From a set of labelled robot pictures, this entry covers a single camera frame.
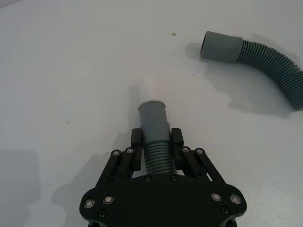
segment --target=white table surface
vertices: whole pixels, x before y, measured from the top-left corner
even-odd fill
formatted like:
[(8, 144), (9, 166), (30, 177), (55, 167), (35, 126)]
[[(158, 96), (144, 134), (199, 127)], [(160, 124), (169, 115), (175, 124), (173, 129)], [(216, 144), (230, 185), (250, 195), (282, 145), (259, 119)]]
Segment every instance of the white table surface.
[(139, 126), (157, 81), (171, 127), (244, 194), (240, 227), (303, 225), (303, 111), (207, 30), (303, 65), (302, 0), (22, 0), (0, 9), (0, 226), (85, 227), (79, 202)]

